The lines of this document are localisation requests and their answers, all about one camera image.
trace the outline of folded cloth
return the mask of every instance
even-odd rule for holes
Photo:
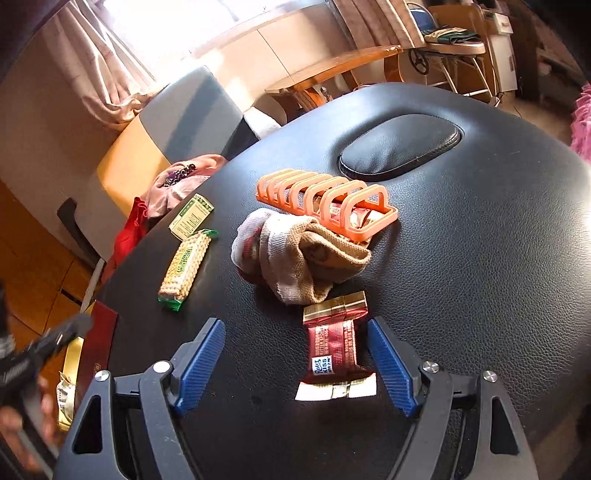
[[[360,273],[371,252],[321,226],[311,216],[261,208],[238,227],[232,261],[247,280],[261,278],[286,304],[326,299],[335,283]]]
[[[423,32],[427,43],[456,44],[480,40],[478,33],[459,27],[445,27]]]
[[[268,137],[281,128],[281,125],[269,115],[253,106],[244,112],[244,120],[259,140]]]
[[[180,161],[163,170],[154,180],[154,184],[145,192],[141,199],[148,206],[148,218],[160,217],[175,208],[194,189],[199,187],[211,175],[222,168],[228,161],[221,155],[201,155],[192,160]],[[164,186],[174,173],[189,165],[194,165],[186,178],[172,186]]]

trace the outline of small box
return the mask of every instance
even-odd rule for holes
[[[511,35],[513,33],[511,22],[506,15],[490,12],[486,16],[486,24],[492,35]]]

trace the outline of red cloth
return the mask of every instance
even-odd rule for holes
[[[139,197],[134,198],[134,206],[131,208],[127,222],[123,230],[115,237],[113,256],[103,270],[101,277],[102,283],[109,279],[115,269],[125,260],[125,257],[131,253],[139,241],[148,233],[148,216],[146,215],[146,211],[147,207],[144,201]]]

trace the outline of wafer snack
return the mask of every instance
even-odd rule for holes
[[[181,242],[160,285],[158,301],[175,312],[179,310],[189,296],[199,265],[216,235],[214,230],[199,230]]]

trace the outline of candy wrapper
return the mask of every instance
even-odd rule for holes
[[[181,242],[158,291],[158,301],[177,312],[189,296],[189,290],[199,270],[214,230],[199,230]]]
[[[365,292],[304,309],[310,341],[309,370],[296,400],[329,400],[376,394],[375,374],[357,364],[355,327],[367,321]]]
[[[59,428],[67,432],[72,426],[74,419],[74,396],[76,395],[76,384],[70,378],[60,372],[60,382],[56,387],[57,408],[59,410]]]

